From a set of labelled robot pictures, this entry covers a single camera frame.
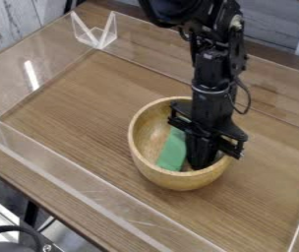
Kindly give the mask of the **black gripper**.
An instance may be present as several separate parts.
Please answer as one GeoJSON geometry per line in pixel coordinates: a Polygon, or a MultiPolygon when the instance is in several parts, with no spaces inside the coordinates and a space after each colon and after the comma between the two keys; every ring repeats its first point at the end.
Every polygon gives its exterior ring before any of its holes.
{"type": "Polygon", "coordinates": [[[224,118],[219,124],[207,125],[191,118],[191,101],[173,100],[168,123],[187,134],[187,161],[193,169],[213,164],[217,152],[239,159],[248,141],[247,133],[238,127],[231,118],[224,118]]]}

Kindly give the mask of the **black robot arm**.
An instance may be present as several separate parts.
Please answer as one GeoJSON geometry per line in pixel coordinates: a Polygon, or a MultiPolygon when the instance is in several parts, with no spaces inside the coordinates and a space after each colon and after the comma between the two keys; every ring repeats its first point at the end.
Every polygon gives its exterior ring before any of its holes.
{"type": "Polygon", "coordinates": [[[238,91],[248,55],[244,18],[236,0],[139,0],[148,21],[175,28],[188,42],[193,68],[191,100],[171,103],[168,123],[185,133],[187,162],[208,167],[219,153],[239,158],[248,135],[232,115],[247,114],[236,107],[238,91]]]}

